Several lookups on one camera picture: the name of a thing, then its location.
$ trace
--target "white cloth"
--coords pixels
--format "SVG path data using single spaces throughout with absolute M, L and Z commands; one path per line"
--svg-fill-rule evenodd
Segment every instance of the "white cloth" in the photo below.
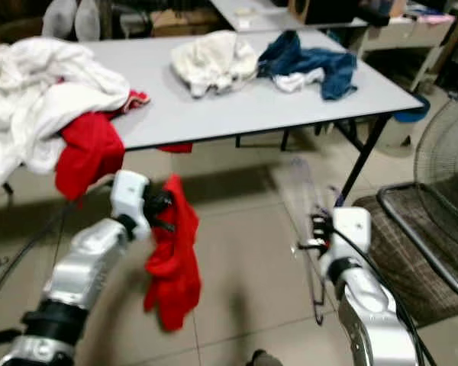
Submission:
M 324 70 L 320 67 L 314 69 L 307 74 L 294 72 L 290 75 L 276 75 L 273 77 L 273 82 L 278 89 L 285 93 L 293 93 L 302 90 L 304 86 L 313 82 L 322 82 L 324 80 Z
M 80 42 L 100 39 L 100 12 L 95 0 L 82 0 L 75 17 L 76 37 Z
M 64 148 L 61 128 L 87 111 L 126 102 L 128 82 L 93 56 L 77 43 L 46 37 L 0 45 L 0 184 L 22 162 L 51 172 Z
M 193 97 L 214 86 L 222 93 L 244 85 L 256 75 L 258 57 L 236 32 L 220 30 L 172 51 L 173 68 L 190 85 Z
M 76 0 L 53 0 L 44 13 L 41 34 L 66 39 L 73 29 L 76 9 Z

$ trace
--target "tiled floor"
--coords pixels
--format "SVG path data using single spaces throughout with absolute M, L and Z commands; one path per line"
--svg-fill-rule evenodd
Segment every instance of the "tiled floor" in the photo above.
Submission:
M 431 100 L 437 110 L 445 97 L 436 91 Z M 417 125 L 415 143 L 426 124 Z M 360 134 L 365 133 L 361 126 Z M 202 298 L 183 330 L 163 332 L 156 314 L 142 310 L 149 285 L 143 263 L 153 243 L 133 243 L 89 319 L 78 366 L 242 366 L 257 348 L 272 352 L 285 366 L 353 364 L 331 285 L 324 325 L 314 322 L 302 258 L 292 251 L 297 238 L 292 219 L 300 201 L 288 162 L 295 156 L 307 161 L 315 185 L 331 204 L 333 196 L 325 187 L 342 186 L 357 152 L 336 130 L 319 137 L 310 128 L 295 131 L 285 153 L 278 150 L 280 138 L 281 133 L 244 137 L 241 149 L 234 148 L 234 140 L 201 143 L 187 156 L 156 150 L 127 154 L 124 167 L 154 181 L 173 172 L 183 177 L 201 217 L 196 252 Z M 380 185 L 412 179 L 412 151 L 393 153 L 373 152 L 348 204 Z M 13 202 L 0 190 L 0 255 L 14 253 L 62 205 L 53 177 L 21 170 L 11 182 L 17 188 Z M 21 314 L 34 308 L 74 233 L 108 211 L 108 193 L 92 195 L 29 253 L 0 293 L 0 329 L 16 326 Z M 439 365 L 458 366 L 458 317 L 421 334 Z M 5 349 L 0 347 L 0 355 Z

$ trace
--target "electric fan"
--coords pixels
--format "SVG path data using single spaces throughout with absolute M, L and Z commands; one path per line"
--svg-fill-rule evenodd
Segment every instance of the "electric fan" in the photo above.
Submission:
M 414 179 L 429 217 L 458 242 L 458 102 L 448 102 L 425 130 Z

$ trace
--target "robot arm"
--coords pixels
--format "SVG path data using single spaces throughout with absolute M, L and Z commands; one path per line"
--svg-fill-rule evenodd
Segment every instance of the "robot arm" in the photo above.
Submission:
M 363 252 L 368 251 L 368 211 L 360 207 L 335 208 L 333 225 Z M 395 299 L 359 254 L 333 233 L 320 264 L 321 275 L 333 282 L 340 301 L 339 318 L 349 336 L 355 366 L 415 366 L 414 342 L 397 317 Z
M 112 218 L 75 235 L 69 253 L 54 267 L 39 307 L 22 318 L 24 334 L 14 340 L 0 366 L 73 365 L 76 343 L 108 273 L 128 250 L 130 241 L 149 236 L 148 219 L 155 220 L 156 214 L 170 204 L 166 193 L 146 202 L 148 190 L 149 181 L 142 175 L 127 171 L 116 174 Z

